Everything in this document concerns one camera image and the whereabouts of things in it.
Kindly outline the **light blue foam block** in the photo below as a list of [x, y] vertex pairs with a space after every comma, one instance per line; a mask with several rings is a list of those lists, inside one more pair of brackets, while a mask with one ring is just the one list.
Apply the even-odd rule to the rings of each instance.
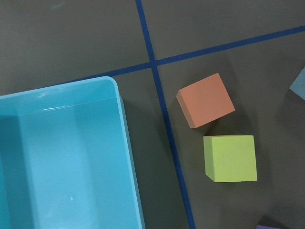
[[289, 89], [305, 100], [305, 68], [301, 70], [296, 79], [290, 85]]

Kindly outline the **left orange foam block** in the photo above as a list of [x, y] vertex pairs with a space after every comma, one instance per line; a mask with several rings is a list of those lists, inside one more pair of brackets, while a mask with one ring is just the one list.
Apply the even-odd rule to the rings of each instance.
[[198, 128], [235, 111], [219, 73], [180, 89], [176, 98], [190, 128]]

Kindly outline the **yellow foam block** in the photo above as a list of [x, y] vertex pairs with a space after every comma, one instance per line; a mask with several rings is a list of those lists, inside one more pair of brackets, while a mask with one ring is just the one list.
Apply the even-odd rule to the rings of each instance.
[[257, 181], [254, 137], [203, 137], [205, 174], [215, 183]]

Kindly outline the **teal plastic bin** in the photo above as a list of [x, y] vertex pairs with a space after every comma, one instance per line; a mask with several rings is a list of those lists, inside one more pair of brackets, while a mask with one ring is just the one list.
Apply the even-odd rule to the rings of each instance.
[[0, 98], [3, 229], [143, 229], [125, 110], [111, 77]]

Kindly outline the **left purple foam block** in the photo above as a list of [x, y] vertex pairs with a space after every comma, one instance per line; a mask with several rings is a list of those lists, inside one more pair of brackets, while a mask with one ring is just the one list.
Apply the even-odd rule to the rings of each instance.
[[281, 228], [270, 227], [270, 226], [266, 226], [266, 225], [257, 225], [255, 229], [281, 229]]

